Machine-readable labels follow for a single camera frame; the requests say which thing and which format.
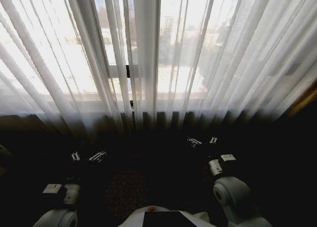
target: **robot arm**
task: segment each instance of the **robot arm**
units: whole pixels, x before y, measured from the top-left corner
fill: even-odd
[[[53,209],[46,212],[33,227],[77,227],[77,214],[69,209]]]
[[[247,184],[230,174],[236,159],[233,155],[222,155],[210,161],[211,173],[217,180],[213,193],[221,204],[229,227],[272,227],[262,217],[251,197]]]

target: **sheer white curtain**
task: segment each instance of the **sheer white curtain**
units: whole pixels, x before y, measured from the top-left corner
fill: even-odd
[[[0,0],[0,115],[91,138],[276,119],[317,78],[316,1]]]

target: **curtain fold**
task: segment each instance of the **curtain fold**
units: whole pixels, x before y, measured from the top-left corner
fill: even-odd
[[[91,139],[278,119],[317,78],[316,1],[0,0],[0,115]]]

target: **floor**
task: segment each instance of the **floor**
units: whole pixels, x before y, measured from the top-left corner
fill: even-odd
[[[302,147],[302,142],[290,137],[298,133],[290,127],[283,134],[282,129],[286,127],[261,125],[127,136],[105,133],[94,145],[81,147],[86,157],[106,149],[105,161],[83,166],[70,159],[81,142],[43,133],[15,133],[19,139],[1,133],[4,146],[16,147],[13,164],[0,178],[0,211],[5,213],[0,222],[10,223],[1,226],[32,226],[52,207],[41,195],[45,186],[75,176],[82,186],[79,227],[115,227],[134,209],[147,205],[207,211],[212,224],[224,227],[226,218],[211,192],[208,167],[208,160],[224,153],[238,159],[238,177],[251,188],[263,216],[273,226],[281,226],[301,199],[294,181],[303,173],[292,168],[298,158],[294,147]],[[192,148],[187,136],[205,144]],[[215,145],[208,144],[212,137],[217,137]]]

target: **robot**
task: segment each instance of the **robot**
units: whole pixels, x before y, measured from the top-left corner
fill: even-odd
[[[196,139],[188,138],[187,141],[192,147],[201,144]],[[97,153],[88,161],[99,163],[105,155],[105,153]],[[78,153],[73,153],[72,158],[75,162],[80,160]],[[272,227],[257,209],[247,184],[234,177],[236,159],[232,154],[221,155],[218,159],[211,160],[209,166],[214,179],[213,193],[228,219],[228,227]],[[52,209],[45,213],[33,227],[77,227],[75,206],[79,190],[78,184],[47,185],[43,193],[65,196],[60,198],[63,205],[62,208]]]

